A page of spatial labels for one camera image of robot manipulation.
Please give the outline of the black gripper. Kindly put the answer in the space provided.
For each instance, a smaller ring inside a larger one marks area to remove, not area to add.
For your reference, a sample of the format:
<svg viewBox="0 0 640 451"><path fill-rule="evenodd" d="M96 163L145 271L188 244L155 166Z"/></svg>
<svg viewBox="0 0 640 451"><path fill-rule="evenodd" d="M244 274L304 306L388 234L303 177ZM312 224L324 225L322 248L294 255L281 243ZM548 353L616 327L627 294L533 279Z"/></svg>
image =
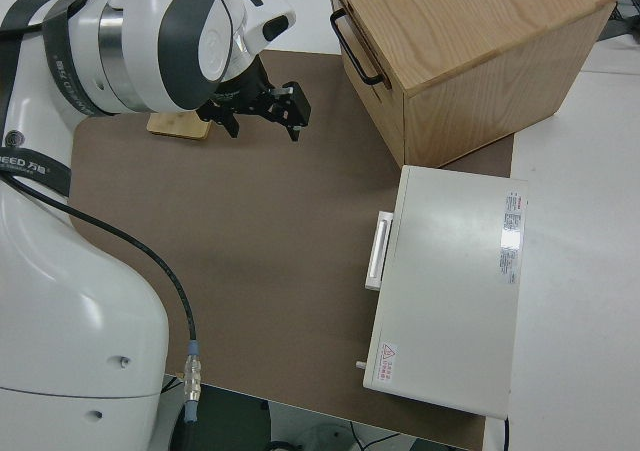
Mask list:
<svg viewBox="0 0 640 451"><path fill-rule="evenodd" d="M254 60L238 76L222 82L204 105L197 109L202 121L214 121L236 139L239 123L235 115L257 115L287 124L293 142L309 124L311 106L301 86L294 81L274 86L261 60Z"/></svg>

